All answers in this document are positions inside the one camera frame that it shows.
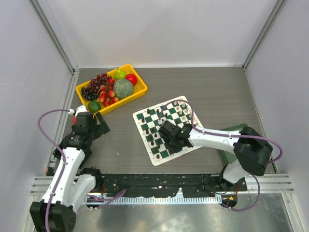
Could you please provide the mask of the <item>green white chess board mat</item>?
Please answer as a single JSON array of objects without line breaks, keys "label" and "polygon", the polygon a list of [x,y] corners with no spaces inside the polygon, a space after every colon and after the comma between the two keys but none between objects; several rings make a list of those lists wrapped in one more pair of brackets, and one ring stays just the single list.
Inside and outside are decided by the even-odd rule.
[{"label": "green white chess board mat", "polygon": [[[185,147],[178,153],[170,154],[165,147],[164,140],[160,137],[158,132],[161,122],[167,119],[174,125],[183,127],[185,124],[191,123],[192,117],[192,110],[185,96],[176,97],[171,101],[173,103],[165,101],[133,113],[133,119],[141,135],[147,154],[154,166],[166,163],[186,153],[199,149],[199,147],[196,146]],[[150,134],[153,137],[151,141],[148,139]]]}]

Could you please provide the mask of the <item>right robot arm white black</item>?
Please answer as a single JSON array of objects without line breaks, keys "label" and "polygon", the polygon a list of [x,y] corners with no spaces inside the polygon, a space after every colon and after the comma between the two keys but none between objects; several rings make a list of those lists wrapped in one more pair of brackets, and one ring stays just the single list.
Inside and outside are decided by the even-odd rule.
[{"label": "right robot arm white black", "polygon": [[226,165],[218,177],[223,190],[233,190],[240,179],[250,174],[263,176],[273,151],[269,142],[250,127],[235,131],[210,130],[191,124],[180,127],[165,120],[158,133],[172,153],[184,147],[210,147],[234,154],[236,160]]}]

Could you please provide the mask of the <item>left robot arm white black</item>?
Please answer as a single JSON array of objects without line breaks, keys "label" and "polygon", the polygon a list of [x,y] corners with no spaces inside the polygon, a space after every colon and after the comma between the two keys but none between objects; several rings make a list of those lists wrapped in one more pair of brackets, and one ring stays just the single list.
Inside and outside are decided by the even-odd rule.
[{"label": "left robot arm white black", "polygon": [[75,182],[77,171],[90,157],[92,142],[110,131],[101,113],[84,111],[75,117],[72,131],[59,145],[60,162],[48,190],[29,212],[38,232],[71,232],[76,215],[87,194],[99,192],[103,180],[98,169],[82,174]]}]

